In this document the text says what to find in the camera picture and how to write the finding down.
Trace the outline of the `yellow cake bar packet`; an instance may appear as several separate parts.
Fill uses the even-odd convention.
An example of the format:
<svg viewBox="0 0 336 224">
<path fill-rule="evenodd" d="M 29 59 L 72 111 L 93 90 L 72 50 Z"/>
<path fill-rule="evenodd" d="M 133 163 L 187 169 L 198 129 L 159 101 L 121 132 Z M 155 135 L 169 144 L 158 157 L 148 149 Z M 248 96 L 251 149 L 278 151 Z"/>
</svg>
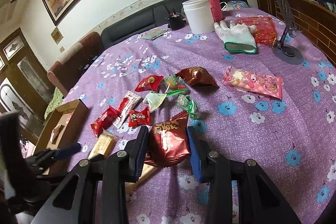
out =
<svg viewBox="0 0 336 224">
<path fill-rule="evenodd" d="M 88 159 L 91 160 L 99 155 L 107 157 L 114 149 L 116 142 L 117 137 L 115 134 L 103 130 L 100 136 L 98 137 L 96 144 L 93 146 L 92 151 L 88 156 Z"/>
</svg>

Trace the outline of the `dark red puffed snack bag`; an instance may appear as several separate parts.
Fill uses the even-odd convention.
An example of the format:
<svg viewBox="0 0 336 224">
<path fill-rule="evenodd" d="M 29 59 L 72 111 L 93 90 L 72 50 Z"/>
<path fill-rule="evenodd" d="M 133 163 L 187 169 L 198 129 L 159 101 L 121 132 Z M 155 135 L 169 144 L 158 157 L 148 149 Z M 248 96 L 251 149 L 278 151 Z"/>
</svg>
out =
<svg viewBox="0 0 336 224">
<path fill-rule="evenodd" d="M 188 118 L 188 112 L 182 111 L 170 120 L 152 126 L 145 164 L 166 168 L 177 165 L 190 156 Z"/>
</svg>

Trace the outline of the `small yellow cake packet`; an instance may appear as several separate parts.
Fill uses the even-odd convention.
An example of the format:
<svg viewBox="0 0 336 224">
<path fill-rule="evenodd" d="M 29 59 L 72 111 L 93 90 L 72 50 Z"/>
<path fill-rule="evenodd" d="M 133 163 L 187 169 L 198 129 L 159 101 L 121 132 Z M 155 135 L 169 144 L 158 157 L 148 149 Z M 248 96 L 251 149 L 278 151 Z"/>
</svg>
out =
<svg viewBox="0 0 336 224">
<path fill-rule="evenodd" d="M 126 193 L 129 194 L 134 191 L 138 186 L 143 184 L 146 180 L 150 178 L 152 174 L 157 171 L 157 168 L 148 164 L 143 165 L 142 174 L 139 177 L 137 182 L 126 182 L 125 183 L 125 190 Z"/>
</svg>

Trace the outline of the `pink snack packet in tray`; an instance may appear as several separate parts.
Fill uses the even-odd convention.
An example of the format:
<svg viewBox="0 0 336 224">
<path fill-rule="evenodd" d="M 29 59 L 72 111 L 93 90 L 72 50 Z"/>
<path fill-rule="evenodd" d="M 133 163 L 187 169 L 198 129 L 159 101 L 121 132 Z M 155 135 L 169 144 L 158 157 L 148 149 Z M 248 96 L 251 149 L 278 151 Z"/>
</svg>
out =
<svg viewBox="0 0 336 224">
<path fill-rule="evenodd" d="M 65 125 L 68 125 L 68 123 L 70 122 L 70 120 L 72 118 L 72 115 L 73 115 L 72 113 L 67 114 Z"/>
</svg>

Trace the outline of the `small red square packet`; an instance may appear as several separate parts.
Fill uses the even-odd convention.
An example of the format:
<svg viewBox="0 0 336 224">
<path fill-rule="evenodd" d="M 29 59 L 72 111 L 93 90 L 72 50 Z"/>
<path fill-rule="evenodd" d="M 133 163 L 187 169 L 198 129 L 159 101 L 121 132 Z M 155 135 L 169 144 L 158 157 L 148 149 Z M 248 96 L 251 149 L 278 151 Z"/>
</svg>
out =
<svg viewBox="0 0 336 224">
<path fill-rule="evenodd" d="M 131 110 L 129 113 L 129 127 L 149 126 L 150 121 L 150 110 L 148 106 L 141 111 Z"/>
</svg>

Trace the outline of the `green patterned cushion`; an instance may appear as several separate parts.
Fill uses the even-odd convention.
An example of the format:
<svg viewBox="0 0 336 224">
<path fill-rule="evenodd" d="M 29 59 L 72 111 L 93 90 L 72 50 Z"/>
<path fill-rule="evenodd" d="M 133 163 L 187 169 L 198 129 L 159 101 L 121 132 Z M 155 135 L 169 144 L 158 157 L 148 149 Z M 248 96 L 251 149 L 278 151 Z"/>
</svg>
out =
<svg viewBox="0 0 336 224">
<path fill-rule="evenodd" d="M 52 100 L 49 103 L 49 105 L 46 108 L 45 111 L 45 120 L 47 120 L 49 114 L 51 114 L 57 107 L 59 107 L 60 105 L 63 104 L 63 100 L 64 100 L 64 95 L 62 94 L 62 92 L 56 87 Z"/>
</svg>

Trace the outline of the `green white wrapper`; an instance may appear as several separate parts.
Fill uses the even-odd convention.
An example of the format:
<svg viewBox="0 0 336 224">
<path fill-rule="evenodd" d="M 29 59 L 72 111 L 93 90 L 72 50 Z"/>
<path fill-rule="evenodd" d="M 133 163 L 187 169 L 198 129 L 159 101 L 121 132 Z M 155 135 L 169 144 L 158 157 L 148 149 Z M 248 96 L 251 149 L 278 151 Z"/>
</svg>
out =
<svg viewBox="0 0 336 224">
<path fill-rule="evenodd" d="M 154 111 L 164 102 L 166 98 L 187 92 L 188 89 L 173 90 L 168 93 L 149 92 L 143 99 L 143 103 L 148 105 L 150 111 Z"/>
</svg>

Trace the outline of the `pink packet on table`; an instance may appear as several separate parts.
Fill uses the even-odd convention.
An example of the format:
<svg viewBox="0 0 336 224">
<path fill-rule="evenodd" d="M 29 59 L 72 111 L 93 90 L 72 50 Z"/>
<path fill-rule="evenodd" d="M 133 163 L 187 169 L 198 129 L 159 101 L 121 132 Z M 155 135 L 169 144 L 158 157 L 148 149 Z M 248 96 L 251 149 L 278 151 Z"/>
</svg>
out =
<svg viewBox="0 0 336 224">
<path fill-rule="evenodd" d="M 224 85 L 282 99 L 282 78 L 229 66 L 222 80 Z"/>
</svg>

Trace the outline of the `red candy packet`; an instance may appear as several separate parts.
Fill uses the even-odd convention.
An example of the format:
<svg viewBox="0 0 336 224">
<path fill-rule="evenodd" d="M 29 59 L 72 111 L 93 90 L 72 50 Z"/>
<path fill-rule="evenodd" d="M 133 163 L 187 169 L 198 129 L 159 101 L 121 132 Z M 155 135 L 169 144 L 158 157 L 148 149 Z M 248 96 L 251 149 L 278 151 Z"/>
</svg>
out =
<svg viewBox="0 0 336 224">
<path fill-rule="evenodd" d="M 156 92 L 163 80 L 163 76 L 150 75 L 142 79 L 137 87 L 135 88 L 136 92 L 144 92 L 151 90 Z"/>
</svg>

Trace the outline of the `yellow candy clear wrapper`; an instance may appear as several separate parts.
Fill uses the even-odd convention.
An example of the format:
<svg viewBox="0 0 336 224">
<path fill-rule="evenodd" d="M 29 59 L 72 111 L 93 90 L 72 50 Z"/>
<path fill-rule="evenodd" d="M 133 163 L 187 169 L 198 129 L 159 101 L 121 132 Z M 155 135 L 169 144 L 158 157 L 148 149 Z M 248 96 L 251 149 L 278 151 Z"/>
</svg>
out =
<svg viewBox="0 0 336 224">
<path fill-rule="evenodd" d="M 165 93 L 187 89 L 187 85 L 180 76 L 169 75 L 162 80 L 161 88 Z"/>
</svg>

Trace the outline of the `red patterned gift bag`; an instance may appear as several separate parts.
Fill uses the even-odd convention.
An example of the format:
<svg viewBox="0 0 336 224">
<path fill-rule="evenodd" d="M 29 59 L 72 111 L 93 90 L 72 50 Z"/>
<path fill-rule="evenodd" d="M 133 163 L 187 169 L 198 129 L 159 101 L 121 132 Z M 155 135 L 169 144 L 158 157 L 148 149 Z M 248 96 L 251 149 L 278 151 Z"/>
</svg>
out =
<svg viewBox="0 0 336 224">
<path fill-rule="evenodd" d="M 236 21 L 238 24 L 246 24 L 247 26 L 256 26 L 256 31 L 253 35 L 256 43 L 267 44 L 272 46 L 277 40 L 276 27 L 270 16 L 251 16 L 240 18 Z"/>
</svg>

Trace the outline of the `black cup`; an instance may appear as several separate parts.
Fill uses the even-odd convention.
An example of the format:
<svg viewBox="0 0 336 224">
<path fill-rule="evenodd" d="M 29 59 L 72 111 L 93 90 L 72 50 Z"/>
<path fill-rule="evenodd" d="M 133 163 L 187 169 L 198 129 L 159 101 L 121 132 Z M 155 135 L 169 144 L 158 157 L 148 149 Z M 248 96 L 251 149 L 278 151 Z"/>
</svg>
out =
<svg viewBox="0 0 336 224">
<path fill-rule="evenodd" d="M 172 31 L 180 30 L 186 25 L 186 21 L 183 15 L 177 12 L 170 13 L 166 19 L 168 28 L 170 28 Z"/>
</svg>

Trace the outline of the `black leather sofa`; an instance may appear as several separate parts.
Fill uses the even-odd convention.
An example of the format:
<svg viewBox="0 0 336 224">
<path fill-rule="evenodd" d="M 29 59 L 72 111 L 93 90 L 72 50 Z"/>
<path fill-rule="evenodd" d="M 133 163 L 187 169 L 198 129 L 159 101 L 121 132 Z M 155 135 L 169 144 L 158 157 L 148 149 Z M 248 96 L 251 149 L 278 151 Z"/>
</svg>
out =
<svg viewBox="0 0 336 224">
<path fill-rule="evenodd" d="M 169 13 L 181 12 L 182 3 L 189 0 L 163 0 L 146 7 L 108 26 L 101 33 L 104 49 L 108 49 L 125 39 L 167 24 Z"/>
</svg>

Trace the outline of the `white plastic jar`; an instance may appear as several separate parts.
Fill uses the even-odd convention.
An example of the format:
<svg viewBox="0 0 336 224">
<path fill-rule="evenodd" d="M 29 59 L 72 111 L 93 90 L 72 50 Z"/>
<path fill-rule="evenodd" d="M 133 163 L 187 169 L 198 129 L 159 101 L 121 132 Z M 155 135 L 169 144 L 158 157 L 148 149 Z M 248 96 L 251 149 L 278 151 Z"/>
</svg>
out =
<svg viewBox="0 0 336 224">
<path fill-rule="evenodd" d="M 193 34 L 208 34 L 214 31 L 209 0 L 189 0 L 183 2 L 182 6 Z"/>
</svg>

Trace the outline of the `wall plaque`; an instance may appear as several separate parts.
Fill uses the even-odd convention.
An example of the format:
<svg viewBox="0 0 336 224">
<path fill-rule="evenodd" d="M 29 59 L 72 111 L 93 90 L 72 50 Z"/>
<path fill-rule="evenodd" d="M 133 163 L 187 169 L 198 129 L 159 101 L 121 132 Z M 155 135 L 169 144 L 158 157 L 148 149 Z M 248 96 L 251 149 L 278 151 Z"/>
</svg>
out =
<svg viewBox="0 0 336 224">
<path fill-rule="evenodd" d="M 59 44 L 63 39 L 63 35 L 57 27 L 55 27 L 55 29 L 51 32 L 51 37 L 53 38 L 56 44 Z"/>
</svg>

